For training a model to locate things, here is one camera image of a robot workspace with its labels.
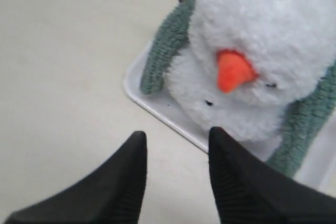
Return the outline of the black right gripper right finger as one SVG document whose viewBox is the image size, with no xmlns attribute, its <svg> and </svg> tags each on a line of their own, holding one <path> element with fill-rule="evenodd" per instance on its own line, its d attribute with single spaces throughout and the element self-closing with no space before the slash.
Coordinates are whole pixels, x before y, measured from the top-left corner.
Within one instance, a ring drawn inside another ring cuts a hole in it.
<svg viewBox="0 0 336 224">
<path fill-rule="evenodd" d="M 271 168 L 220 127 L 208 136 L 211 187 L 221 223 L 335 223 L 335 198 Z"/>
</svg>

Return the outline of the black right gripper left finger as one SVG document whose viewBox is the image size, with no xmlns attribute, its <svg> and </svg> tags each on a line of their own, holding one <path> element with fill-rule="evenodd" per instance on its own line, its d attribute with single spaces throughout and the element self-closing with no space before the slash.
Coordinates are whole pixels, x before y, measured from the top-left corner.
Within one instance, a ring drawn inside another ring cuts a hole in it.
<svg viewBox="0 0 336 224">
<path fill-rule="evenodd" d="M 146 180 L 146 134 L 135 131 L 91 174 L 5 223 L 138 223 Z"/>
</svg>

